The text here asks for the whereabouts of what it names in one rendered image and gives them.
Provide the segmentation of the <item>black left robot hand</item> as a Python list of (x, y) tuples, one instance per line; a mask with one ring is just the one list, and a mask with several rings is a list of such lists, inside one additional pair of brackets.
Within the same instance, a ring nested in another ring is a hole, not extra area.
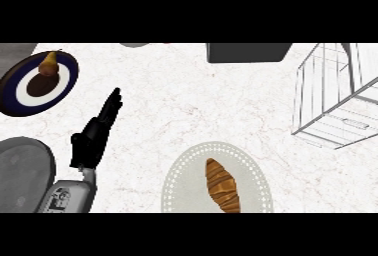
[(72, 168), (94, 169), (100, 162), (107, 143), (109, 131), (122, 106), (119, 89), (115, 88), (101, 107), (79, 133), (70, 136)]

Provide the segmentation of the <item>dark grey appliance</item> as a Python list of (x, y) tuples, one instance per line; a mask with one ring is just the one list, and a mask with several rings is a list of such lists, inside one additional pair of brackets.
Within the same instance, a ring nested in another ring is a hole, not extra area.
[(208, 43), (209, 63), (280, 62), (290, 43)]

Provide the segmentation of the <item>blue and white plate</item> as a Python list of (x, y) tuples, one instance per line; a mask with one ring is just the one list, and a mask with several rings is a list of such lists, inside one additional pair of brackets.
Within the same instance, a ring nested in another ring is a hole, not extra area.
[(41, 113), (62, 101), (73, 88), (79, 71), (73, 56), (57, 51), (57, 74), (42, 76), (38, 66), (47, 54), (44, 51), (26, 57), (0, 78), (0, 112), (4, 115), (26, 117)]

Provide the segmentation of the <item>pale oval placemat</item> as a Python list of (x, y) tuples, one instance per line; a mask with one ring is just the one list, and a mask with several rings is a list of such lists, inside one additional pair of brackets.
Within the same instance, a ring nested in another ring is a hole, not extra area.
[(218, 162), (234, 180), (240, 212), (271, 212), (270, 188), (255, 161), (236, 146), (217, 141), (192, 146), (178, 156), (165, 176), (161, 211), (223, 213), (206, 186), (208, 159)]

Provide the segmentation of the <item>grey flat object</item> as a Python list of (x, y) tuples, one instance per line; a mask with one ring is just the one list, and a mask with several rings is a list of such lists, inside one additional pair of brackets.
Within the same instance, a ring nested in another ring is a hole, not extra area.
[(0, 78), (35, 49), (35, 43), (0, 43)]

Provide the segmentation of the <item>brown croissant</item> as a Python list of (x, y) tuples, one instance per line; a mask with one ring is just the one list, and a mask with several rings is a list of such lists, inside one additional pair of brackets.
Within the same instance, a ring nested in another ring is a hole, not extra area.
[(240, 212), (236, 180), (223, 165), (212, 159), (206, 159), (205, 166), (208, 194), (224, 213)]

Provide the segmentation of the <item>brown pear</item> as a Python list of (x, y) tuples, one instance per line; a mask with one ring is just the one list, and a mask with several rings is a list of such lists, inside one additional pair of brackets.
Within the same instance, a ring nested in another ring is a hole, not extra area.
[(56, 60), (56, 52), (51, 51), (38, 65), (38, 73), (44, 76), (53, 76), (57, 74), (57, 72), (59, 65)]

